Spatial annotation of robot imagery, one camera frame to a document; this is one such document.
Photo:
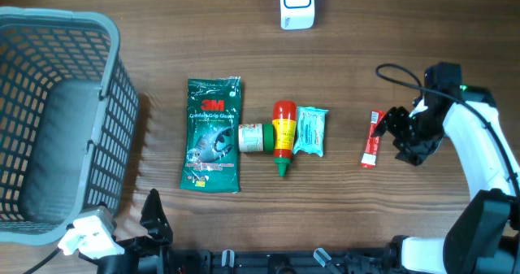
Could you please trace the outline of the white jar green lid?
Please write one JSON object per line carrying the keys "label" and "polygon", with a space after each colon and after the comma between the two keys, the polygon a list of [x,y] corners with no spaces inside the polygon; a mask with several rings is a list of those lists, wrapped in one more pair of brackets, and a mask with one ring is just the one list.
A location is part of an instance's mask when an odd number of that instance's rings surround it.
{"label": "white jar green lid", "polygon": [[272,124],[240,124],[239,151],[242,153],[272,152],[275,148]]}

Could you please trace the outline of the red chili sauce bottle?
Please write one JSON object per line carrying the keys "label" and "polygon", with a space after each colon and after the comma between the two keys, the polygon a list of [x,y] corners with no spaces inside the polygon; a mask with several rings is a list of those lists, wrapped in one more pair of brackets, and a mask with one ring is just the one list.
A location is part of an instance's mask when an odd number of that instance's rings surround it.
{"label": "red chili sauce bottle", "polygon": [[286,171],[292,162],[293,145],[297,126],[297,106],[289,100],[280,100],[275,103],[272,112],[274,128],[274,163],[280,177],[285,177]]}

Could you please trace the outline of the white barcode scanner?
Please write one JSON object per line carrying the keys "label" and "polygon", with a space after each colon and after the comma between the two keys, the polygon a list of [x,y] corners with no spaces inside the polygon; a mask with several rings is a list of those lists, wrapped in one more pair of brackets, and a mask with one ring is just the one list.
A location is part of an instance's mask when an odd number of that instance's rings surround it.
{"label": "white barcode scanner", "polygon": [[283,30],[302,30],[314,25],[315,0],[279,0],[279,4]]}

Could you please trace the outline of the teal wet wipes pack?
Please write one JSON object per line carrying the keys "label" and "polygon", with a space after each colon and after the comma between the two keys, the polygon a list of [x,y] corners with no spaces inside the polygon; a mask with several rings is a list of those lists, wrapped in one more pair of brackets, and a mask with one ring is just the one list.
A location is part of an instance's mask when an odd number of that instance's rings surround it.
{"label": "teal wet wipes pack", "polygon": [[325,119],[328,110],[316,107],[297,107],[296,141],[292,152],[324,155]]}

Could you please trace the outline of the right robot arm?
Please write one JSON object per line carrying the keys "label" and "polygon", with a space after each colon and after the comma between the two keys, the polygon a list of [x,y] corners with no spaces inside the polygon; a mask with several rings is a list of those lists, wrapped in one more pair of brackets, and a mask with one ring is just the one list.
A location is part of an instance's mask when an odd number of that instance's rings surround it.
{"label": "right robot arm", "polygon": [[414,108],[393,107],[375,119],[372,136],[390,133],[396,158],[419,166],[444,138],[457,152],[470,203],[445,237],[396,236],[383,265],[401,273],[517,273],[519,165],[499,122],[495,98],[466,85],[457,63],[440,62],[416,80]]}

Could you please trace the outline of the green 3M gloves package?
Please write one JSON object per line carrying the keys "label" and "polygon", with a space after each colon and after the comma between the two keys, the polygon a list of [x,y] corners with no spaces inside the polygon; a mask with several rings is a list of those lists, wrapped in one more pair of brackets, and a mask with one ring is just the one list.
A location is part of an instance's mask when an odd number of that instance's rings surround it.
{"label": "green 3M gloves package", "polygon": [[237,193],[241,79],[190,79],[187,139],[180,188],[203,193]]}

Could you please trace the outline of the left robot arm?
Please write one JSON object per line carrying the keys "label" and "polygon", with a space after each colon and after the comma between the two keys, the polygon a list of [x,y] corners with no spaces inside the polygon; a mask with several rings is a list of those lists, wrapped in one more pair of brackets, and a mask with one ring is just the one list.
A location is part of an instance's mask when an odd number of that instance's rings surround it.
{"label": "left robot arm", "polygon": [[122,246],[124,252],[98,259],[97,273],[171,273],[169,252],[173,232],[156,189],[151,189],[145,200],[140,226],[147,230],[147,235],[117,241],[116,245]]}

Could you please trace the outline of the red candy stick pack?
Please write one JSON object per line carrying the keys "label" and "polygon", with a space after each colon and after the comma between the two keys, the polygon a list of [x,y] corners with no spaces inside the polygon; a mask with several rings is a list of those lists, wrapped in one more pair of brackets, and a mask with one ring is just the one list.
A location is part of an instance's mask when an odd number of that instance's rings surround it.
{"label": "red candy stick pack", "polygon": [[372,169],[376,165],[377,154],[379,151],[380,137],[373,137],[380,120],[385,116],[385,112],[381,110],[372,110],[370,113],[370,129],[366,140],[365,151],[361,159],[361,167]]}

